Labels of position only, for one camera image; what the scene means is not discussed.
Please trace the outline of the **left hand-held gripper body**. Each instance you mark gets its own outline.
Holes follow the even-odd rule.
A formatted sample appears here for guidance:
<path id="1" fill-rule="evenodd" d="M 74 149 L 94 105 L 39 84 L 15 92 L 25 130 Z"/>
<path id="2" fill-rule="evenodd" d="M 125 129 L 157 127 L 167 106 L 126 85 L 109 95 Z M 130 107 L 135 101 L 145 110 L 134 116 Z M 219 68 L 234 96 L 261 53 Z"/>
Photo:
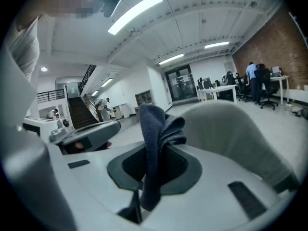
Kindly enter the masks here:
<path id="1" fill-rule="evenodd" d="M 120 122 L 110 120 L 67 132 L 59 128 L 51 132 L 50 142 L 67 154 L 87 153 L 108 148 L 109 140 L 121 129 Z"/>

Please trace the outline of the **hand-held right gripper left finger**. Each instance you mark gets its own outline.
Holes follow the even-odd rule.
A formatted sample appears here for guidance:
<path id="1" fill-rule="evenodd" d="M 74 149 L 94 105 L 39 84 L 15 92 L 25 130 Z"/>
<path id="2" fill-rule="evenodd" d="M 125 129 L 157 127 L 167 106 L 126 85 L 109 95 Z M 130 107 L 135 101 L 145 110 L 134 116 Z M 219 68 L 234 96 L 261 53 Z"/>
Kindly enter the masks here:
<path id="1" fill-rule="evenodd" d="M 107 165 L 107 172 L 121 189 L 142 190 L 142 179 L 146 175 L 146 151 L 144 145 L 113 158 Z"/>

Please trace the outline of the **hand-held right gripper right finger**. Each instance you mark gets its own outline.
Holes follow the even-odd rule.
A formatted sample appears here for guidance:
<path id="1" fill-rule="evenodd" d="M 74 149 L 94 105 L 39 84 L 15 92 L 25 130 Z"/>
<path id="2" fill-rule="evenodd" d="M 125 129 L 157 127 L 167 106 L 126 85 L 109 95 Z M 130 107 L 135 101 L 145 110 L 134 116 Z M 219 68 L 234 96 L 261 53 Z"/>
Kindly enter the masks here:
<path id="1" fill-rule="evenodd" d="M 201 175 L 202 165 L 196 157 L 175 146 L 163 149 L 159 167 L 162 195 L 186 193 L 199 181 Z"/>

